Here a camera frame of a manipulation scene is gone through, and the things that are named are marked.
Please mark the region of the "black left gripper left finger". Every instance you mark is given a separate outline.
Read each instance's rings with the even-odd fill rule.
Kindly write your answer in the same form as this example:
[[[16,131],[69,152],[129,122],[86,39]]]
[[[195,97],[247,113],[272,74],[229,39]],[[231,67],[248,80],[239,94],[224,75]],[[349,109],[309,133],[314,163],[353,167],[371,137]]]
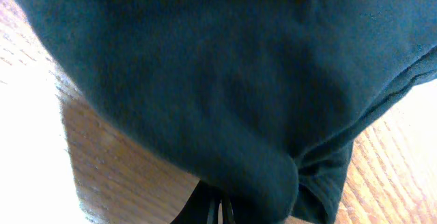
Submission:
[[[180,213],[170,224],[218,224],[221,192],[199,181]]]

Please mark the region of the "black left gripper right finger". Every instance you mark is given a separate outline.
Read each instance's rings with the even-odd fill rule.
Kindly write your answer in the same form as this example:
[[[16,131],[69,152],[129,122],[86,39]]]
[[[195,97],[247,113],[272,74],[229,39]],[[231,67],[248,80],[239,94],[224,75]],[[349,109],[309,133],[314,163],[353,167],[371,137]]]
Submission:
[[[231,201],[227,195],[223,195],[221,205],[222,205],[223,224],[236,224],[234,219],[233,209],[231,206]]]

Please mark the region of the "black nike t-shirt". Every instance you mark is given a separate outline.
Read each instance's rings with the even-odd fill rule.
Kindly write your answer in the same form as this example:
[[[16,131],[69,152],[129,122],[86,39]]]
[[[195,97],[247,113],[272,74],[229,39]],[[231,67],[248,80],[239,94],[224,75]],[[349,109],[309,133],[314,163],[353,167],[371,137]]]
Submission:
[[[90,105],[236,223],[333,223],[354,139],[436,78],[436,0],[16,2]]]

